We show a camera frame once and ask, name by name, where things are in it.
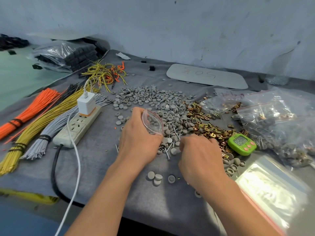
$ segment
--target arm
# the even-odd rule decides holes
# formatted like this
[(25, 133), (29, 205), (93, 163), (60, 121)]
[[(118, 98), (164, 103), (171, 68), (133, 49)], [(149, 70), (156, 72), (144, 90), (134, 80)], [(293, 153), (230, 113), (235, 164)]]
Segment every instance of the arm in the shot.
[(156, 156), (163, 139), (145, 129), (142, 108), (133, 108), (119, 141), (119, 154), (65, 236), (117, 235), (132, 182)]
[(192, 135), (180, 141), (179, 169), (217, 213), (228, 235), (279, 236), (277, 231), (243, 196), (223, 167), (215, 139)]

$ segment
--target white power strip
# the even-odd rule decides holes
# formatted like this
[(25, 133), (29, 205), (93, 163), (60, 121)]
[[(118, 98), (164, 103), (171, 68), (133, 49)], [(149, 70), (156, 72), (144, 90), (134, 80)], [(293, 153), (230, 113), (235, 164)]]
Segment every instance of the white power strip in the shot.
[[(101, 107), (96, 106), (90, 116), (86, 117), (78, 113), (71, 119), (69, 122), (69, 127), (75, 144), (80, 141), (100, 112)], [(65, 125), (64, 128), (53, 138), (53, 143), (56, 145), (62, 144), (65, 147), (73, 148), (73, 144), (67, 130), (67, 125)]]

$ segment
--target white charger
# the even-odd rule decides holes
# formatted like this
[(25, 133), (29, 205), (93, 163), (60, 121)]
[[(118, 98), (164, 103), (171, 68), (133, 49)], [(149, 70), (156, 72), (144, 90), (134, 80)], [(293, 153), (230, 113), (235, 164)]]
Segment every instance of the white charger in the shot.
[[(91, 91), (86, 91), (87, 83), (90, 82)], [(79, 113), (84, 116), (89, 116), (93, 110), (96, 108), (95, 102), (95, 93), (93, 93), (92, 83), (91, 80), (87, 80), (84, 84), (84, 92), (83, 94), (77, 99)]]

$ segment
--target blue surface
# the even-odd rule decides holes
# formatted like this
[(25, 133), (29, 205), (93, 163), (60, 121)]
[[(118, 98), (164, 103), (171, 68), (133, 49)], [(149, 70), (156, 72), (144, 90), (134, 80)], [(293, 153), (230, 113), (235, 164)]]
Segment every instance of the blue surface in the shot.
[[(28, 211), (0, 203), (0, 235), (10, 236), (54, 236), (59, 223), (32, 214)], [(68, 230), (63, 226), (59, 236)]]

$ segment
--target gray wire bundle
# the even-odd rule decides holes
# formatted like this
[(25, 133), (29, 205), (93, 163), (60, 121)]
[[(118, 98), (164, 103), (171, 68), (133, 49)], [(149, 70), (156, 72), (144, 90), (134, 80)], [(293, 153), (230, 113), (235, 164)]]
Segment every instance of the gray wire bundle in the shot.
[[(102, 94), (95, 94), (95, 101), (98, 106), (106, 106), (110, 104), (110, 101), (106, 101), (107, 96)], [(73, 107), (72, 109), (66, 111), (65, 113), (58, 116), (55, 120), (45, 127), (45, 129), (41, 132), (40, 135), (48, 135), (53, 138), (67, 123), (67, 119), (73, 118), (79, 112), (78, 106)], [(26, 151), (24, 155), (21, 156), (20, 159), (34, 160), (37, 158), (42, 158), (46, 153), (46, 148), (48, 145), (47, 139), (37, 139), (33, 145)]]

